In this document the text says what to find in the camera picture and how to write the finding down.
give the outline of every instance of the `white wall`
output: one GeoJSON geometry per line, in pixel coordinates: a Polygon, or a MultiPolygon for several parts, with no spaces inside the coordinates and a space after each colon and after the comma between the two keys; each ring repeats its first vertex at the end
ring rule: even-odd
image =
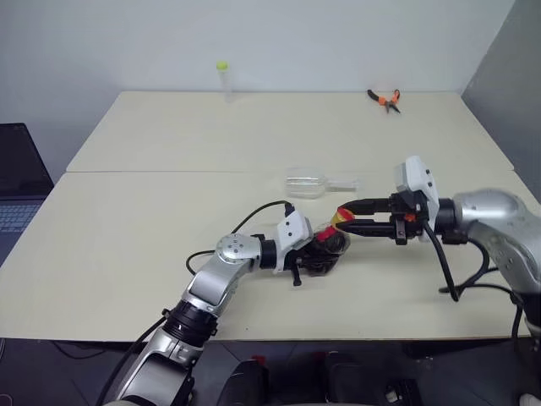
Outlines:
{"type": "Polygon", "coordinates": [[[513,0],[0,0],[0,122],[54,178],[121,90],[461,91],[513,0]]]}

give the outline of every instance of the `laptop keyboard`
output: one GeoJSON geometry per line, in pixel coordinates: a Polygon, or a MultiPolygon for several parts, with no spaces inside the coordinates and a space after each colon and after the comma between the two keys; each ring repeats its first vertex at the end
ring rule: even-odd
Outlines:
{"type": "Polygon", "coordinates": [[[0,206],[0,233],[22,233],[40,205],[0,206]]]}

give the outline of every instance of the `gray wall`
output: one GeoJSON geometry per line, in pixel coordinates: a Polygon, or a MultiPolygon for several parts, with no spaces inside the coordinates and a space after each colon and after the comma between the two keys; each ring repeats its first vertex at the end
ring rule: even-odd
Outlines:
{"type": "Polygon", "coordinates": [[[462,97],[541,201],[539,0],[516,0],[462,97]]]}
{"type": "Polygon", "coordinates": [[[462,91],[513,0],[0,0],[0,122],[56,179],[123,90],[462,91]]]}

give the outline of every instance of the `floor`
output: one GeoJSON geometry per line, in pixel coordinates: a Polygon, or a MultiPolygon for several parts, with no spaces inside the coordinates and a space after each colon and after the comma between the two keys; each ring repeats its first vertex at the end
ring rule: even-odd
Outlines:
{"type": "MultiPolygon", "coordinates": [[[[96,353],[93,348],[59,345],[74,356],[96,353]]],[[[374,368],[416,378],[426,406],[511,406],[516,405],[518,393],[541,396],[539,380],[517,361],[510,343],[412,359],[400,343],[390,342],[234,342],[207,345],[194,371],[198,389],[194,404],[215,404],[238,362],[255,354],[266,357],[276,397],[284,403],[302,401],[309,393],[303,388],[309,384],[311,372],[299,366],[306,368],[314,354],[331,350],[353,354],[374,368]]],[[[93,405],[120,357],[120,352],[106,351],[75,360],[48,341],[6,340],[0,359],[0,394],[8,396],[0,395],[0,406],[93,405]]]]}

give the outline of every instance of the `yellow object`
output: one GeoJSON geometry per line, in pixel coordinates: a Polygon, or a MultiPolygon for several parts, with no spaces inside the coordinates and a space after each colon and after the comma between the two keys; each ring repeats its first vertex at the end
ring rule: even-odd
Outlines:
{"type": "Polygon", "coordinates": [[[228,70],[229,69],[229,63],[226,61],[218,61],[216,62],[216,69],[218,70],[228,70]]]}

